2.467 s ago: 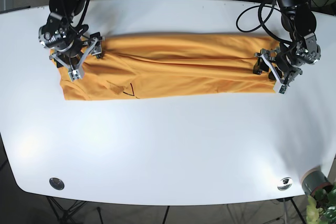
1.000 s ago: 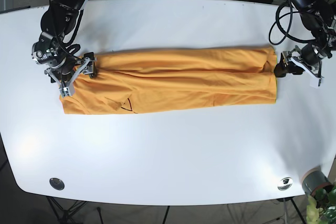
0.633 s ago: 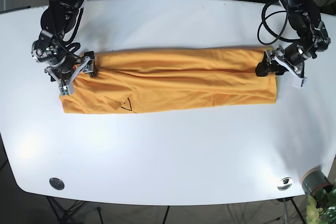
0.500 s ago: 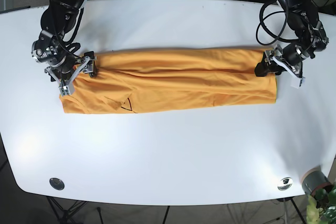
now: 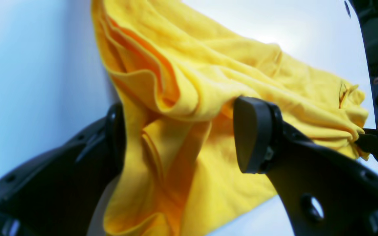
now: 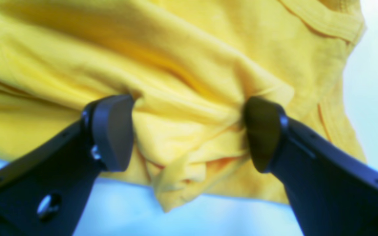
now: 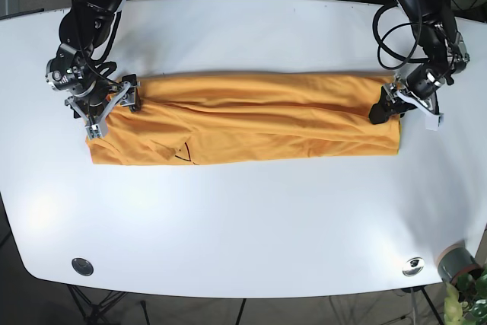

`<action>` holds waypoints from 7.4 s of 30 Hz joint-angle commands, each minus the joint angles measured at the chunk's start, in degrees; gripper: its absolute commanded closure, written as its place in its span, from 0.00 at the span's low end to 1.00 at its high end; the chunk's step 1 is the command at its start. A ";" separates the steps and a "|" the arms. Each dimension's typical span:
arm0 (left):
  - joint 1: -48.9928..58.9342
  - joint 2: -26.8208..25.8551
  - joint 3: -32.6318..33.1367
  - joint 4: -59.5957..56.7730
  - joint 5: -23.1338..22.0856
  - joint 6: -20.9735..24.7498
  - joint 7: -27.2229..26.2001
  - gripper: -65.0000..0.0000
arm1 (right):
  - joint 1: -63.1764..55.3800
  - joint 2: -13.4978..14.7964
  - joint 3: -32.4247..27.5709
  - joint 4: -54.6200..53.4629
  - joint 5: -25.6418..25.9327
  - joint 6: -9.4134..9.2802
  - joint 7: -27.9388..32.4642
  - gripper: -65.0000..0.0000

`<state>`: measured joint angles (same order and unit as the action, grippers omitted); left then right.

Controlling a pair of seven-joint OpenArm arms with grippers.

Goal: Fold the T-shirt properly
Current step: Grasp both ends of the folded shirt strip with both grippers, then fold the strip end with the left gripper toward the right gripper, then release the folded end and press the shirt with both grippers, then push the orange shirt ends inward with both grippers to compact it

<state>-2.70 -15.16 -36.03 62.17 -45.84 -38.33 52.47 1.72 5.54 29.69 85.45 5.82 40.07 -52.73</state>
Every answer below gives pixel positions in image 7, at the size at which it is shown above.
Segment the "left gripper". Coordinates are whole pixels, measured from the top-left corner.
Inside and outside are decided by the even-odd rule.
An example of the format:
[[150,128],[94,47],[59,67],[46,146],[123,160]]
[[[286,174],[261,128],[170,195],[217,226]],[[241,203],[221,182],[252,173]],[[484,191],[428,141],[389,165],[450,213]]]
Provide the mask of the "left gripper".
[[[438,131],[444,120],[440,113],[437,90],[444,85],[454,83],[452,75],[457,72],[457,62],[431,61],[418,59],[411,62],[415,68],[406,76],[404,94],[414,99],[412,104],[425,116],[425,128]],[[412,109],[412,105],[399,98],[396,89],[390,85],[383,85],[380,98],[370,109],[368,118],[373,125],[386,123],[392,116],[402,116]]]

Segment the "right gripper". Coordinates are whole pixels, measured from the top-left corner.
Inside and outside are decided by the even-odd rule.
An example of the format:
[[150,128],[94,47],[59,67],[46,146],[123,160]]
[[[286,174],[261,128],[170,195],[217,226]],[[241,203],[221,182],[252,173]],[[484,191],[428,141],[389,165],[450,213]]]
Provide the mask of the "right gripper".
[[136,74],[122,77],[122,84],[109,76],[115,62],[97,64],[73,47],[59,47],[56,57],[46,66],[46,82],[55,91],[67,91],[72,99],[66,104],[82,118],[89,140],[102,139],[108,133],[106,118],[117,105],[131,112],[142,108]]

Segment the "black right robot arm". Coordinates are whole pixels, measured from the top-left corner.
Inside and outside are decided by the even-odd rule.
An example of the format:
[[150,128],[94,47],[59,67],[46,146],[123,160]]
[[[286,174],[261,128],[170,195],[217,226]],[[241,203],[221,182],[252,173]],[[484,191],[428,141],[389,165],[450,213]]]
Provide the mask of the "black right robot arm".
[[136,75],[111,79],[117,64],[108,61],[126,0],[72,0],[59,26],[60,45],[46,65],[46,82],[67,91],[65,105],[84,121],[89,139],[108,133],[107,117],[117,107],[142,107]]

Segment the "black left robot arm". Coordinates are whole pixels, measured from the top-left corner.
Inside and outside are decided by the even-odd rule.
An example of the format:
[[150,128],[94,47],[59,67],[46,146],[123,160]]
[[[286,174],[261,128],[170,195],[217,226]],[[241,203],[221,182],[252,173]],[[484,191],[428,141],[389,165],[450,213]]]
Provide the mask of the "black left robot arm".
[[[405,25],[414,37],[412,49],[405,56],[392,51],[385,43],[389,35],[380,34],[378,30],[381,16],[394,7],[407,16]],[[415,68],[407,75],[396,75],[382,86],[378,102],[370,109],[370,122],[383,124],[392,117],[417,109],[427,116],[431,129],[438,128],[442,121],[438,89],[454,84],[454,75],[461,73],[470,61],[450,0],[393,0],[376,12],[372,30],[377,52],[386,53],[398,61],[392,70],[409,64]]]

